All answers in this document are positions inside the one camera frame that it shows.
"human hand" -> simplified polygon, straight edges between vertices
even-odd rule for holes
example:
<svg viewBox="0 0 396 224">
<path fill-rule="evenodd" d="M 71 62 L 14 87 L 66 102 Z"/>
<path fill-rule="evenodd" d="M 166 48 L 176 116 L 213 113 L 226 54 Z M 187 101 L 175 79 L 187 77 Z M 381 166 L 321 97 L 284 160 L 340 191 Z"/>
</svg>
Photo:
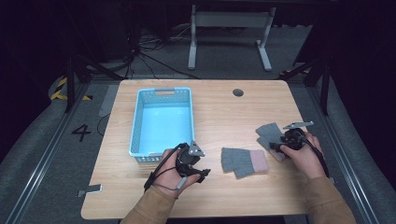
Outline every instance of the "human hand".
<svg viewBox="0 0 396 224">
<path fill-rule="evenodd" d="M 319 140 L 315 136 L 311 133 L 305 133 L 305 137 L 322 153 Z M 308 144 L 304 144 L 300 150 L 293 150 L 285 145 L 282 145 L 280 149 L 291 157 L 297 168 L 301 170 L 308 179 L 326 176 L 317 155 Z"/>
<path fill-rule="evenodd" d="M 166 149 L 163 153 L 163 159 L 172 151 L 172 149 Z M 155 179 L 153 185 L 158 186 L 158 189 L 169 195 L 172 198 L 178 198 L 178 196 L 183 192 L 184 189 L 191 186 L 201 177 L 200 175 L 190 175 L 187 176 L 185 184 L 181 189 L 177 189 L 177 185 L 182 180 L 182 177 L 178 174 L 176 170 L 176 159 L 177 154 L 180 150 L 173 153 L 163 167 L 158 171 L 157 178 Z"/>
</svg>

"metal bracket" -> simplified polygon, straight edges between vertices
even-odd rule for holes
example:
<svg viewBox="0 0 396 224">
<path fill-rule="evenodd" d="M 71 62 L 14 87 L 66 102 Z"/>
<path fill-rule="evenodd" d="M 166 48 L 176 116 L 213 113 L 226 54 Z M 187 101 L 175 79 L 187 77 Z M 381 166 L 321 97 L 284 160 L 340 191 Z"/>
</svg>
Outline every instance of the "metal bracket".
<svg viewBox="0 0 396 224">
<path fill-rule="evenodd" d="M 283 129 L 295 129 L 295 128 L 301 128 L 301 127 L 310 126 L 310 125 L 314 125 L 314 121 L 310 121 L 310 122 L 293 122 L 293 123 L 283 127 Z"/>
<path fill-rule="evenodd" d="M 189 154 L 191 156 L 199 156 L 199 157 L 205 156 L 205 153 L 198 147 L 198 145 L 195 143 L 195 141 L 191 141 Z"/>
<path fill-rule="evenodd" d="M 90 185 L 85 189 L 77 190 L 76 198 L 84 197 L 87 193 L 96 193 L 102 191 L 102 185 Z"/>
</svg>

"gray cloth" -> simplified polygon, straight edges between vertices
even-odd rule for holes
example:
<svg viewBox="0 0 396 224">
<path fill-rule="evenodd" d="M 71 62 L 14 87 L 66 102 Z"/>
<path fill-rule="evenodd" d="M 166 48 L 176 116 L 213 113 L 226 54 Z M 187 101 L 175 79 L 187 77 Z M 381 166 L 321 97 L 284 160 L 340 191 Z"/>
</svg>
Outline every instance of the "gray cloth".
<svg viewBox="0 0 396 224">
<path fill-rule="evenodd" d="M 276 123 L 262 125 L 256 130 L 256 133 L 260 136 L 257 141 L 267 150 L 271 149 L 270 143 L 282 143 L 280 137 L 283 136 L 283 133 L 279 130 Z"/>
<path fill-rule="evenodd" d="M 224 172 L 233 171 L 236 178 L 243 178 L 255 173 L 250 158 L 250 150 L 247 149 L 222 148 L 221 166 Z"/>
</svg>

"pink cloth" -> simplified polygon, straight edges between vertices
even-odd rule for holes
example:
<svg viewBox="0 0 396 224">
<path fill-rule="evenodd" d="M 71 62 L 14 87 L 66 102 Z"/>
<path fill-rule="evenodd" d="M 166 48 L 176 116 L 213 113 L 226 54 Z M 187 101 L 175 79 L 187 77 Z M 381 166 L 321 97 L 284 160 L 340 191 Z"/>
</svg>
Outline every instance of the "pink cloth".
<svg viewBox="0 0 396 224">
<path fill-rule="evenodd" d="M 250 150 L 250 158 L 251 163 L 253 164 L 254 172 L 267 172 L 269 170 L 264 151 Z"/>
<path fill-rule="evenodd" d="M 273 157 L 277 160 L 277 161 L 283 161 L 285 160 L 285 154 L 281 153 L 281 152 L 276 152 L 274 149 L 270 150 L 271 155 L 273 155 Z"/>
</svg>

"plastic bin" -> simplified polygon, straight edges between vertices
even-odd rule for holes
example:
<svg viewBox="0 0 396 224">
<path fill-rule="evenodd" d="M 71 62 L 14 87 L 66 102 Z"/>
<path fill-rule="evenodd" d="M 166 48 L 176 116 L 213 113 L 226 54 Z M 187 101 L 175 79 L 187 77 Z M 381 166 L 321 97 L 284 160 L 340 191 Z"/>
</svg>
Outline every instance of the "plastic bin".
<svg viewBox="0 0 396 224">
<path fill-rule="evenodd" d="M 191 140 L 194 140 L 194 126 L 190 88 L 139 90 L 131 156 L 138 162 L 160 161 L 165 149 Z"/>
</svg>

